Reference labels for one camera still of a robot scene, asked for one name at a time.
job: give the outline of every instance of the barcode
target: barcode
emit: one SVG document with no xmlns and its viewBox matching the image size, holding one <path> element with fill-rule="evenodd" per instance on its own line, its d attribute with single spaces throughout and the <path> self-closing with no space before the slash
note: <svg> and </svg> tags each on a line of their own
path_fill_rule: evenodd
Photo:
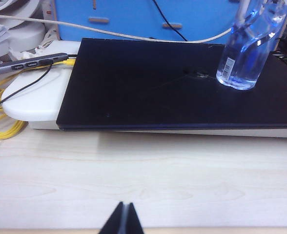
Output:
<svg viewBox="0 0 287 234">
<path fill-rule="evenodd" d="M 225 78 L 226 80 L 229 79 L 233 65 L 235 65 L 235 62 L 236 62 L 235 60 L 227 58 L 227 62 L 222 74 L 222 77 Z"/>
</svg>

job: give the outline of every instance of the blue cabinet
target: blue cabinet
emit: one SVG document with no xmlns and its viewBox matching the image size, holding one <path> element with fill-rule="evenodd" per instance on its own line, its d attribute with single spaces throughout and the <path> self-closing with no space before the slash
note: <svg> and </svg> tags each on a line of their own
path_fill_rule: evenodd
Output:
<svg viewBox="0 0 287 234">
<path fill-rule="evenodd" d="M 235 0 L 157 0 L 171 24 L 188 39 L 215 36 L 231 27 L 238 9 Z M 182 40 L 166 27 L 152 0 L 54 0 L 57 20 L 124 34 Z M 123 39 L 78 28 L 59 26 L 60 38 Z M 227 35 L 214 40 L 225 43 Z"/>
</svg>

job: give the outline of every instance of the wooden desk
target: wooden desk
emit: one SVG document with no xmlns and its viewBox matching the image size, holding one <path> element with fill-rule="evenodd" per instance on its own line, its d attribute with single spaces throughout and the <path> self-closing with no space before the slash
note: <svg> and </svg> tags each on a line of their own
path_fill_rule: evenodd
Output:
<svg viewBox="0 0 287 234">
<path fill-rule="evenodd" d="M 287 139 L 26 128 L 0 141 L 2 229 L 100 228 L 121 200 L 145 228 L 287 227 Z"/>
</svg>

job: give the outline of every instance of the clear plastic bottle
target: clear plastic bottle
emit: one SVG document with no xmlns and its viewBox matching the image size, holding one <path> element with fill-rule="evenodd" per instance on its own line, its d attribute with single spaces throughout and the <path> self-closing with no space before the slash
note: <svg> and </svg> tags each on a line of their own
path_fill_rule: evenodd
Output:
<svg viewBox="0 0 287 234">
<path fill-rule="evenodd" d="M 287 0 L 241 0 L 217 80 L 239 90 L 254 87 L 287 19 Z"/>
</svg>

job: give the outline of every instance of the black cable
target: black cable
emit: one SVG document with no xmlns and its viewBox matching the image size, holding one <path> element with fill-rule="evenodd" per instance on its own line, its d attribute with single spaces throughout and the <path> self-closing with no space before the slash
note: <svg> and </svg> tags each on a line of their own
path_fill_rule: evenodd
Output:
<svg viewBox="0 0 287 234">
<path fill-rule="evenodd" d="M 28 85 L 26 85 L 26 86 L 20 88 L 19 90 L 15 91 L 15 92 L 13 92 L 12 94 L 10 94 L 9 96 L 5 97 L 3 100 L 0 101 L 0 105 L 1 105 L 2 103 L 4 103 L 5 101 L 7 101 L 7 100 L 8 100 L 9 98 L 11 98 L 12 96 L 14 96 L 15 94 L 21 92 L 22 90 L 24 90 L 24 89 L 26 89 L 26 88 L 32 86 L 33 84 L 37 83 L 38 81 L 40 81 L 44 76 L 46 76 L 46 75 L 48 74 L 48 72 L 50 71 L 51 67 L 52 67 L 52 64 L 48 67 L 48 69 L 45 71 L 45 73 L 42 74 L 41 77 L 39 77 L 36 81 L 34 81 L 34 82 L 32 82 L 32 83 L 30 83 L 30 84 L 28 84 Z"/>
<path fill-rule="evenodd" d="M 163 14 L 162 10 L 160 9 L 159 5 L 157 4 L 156 0 L 152 0 L 154 2 L 154 4 L 156 5 L 156 7 L 159 10 L 159 13 L 161 14 L 161 16 L 163 17 L 163 19 L 165 20 L 165 22 L 167 23 L 167 25 L 173 29 L 182 39 L 184 39 L 184 41 L 188 41 L 180 32 L 178 32 L 175 28 L 173 28 L 173 26 L 168 22 L 168 20 L 166 19 L 165 15 Z"/>
</svg>

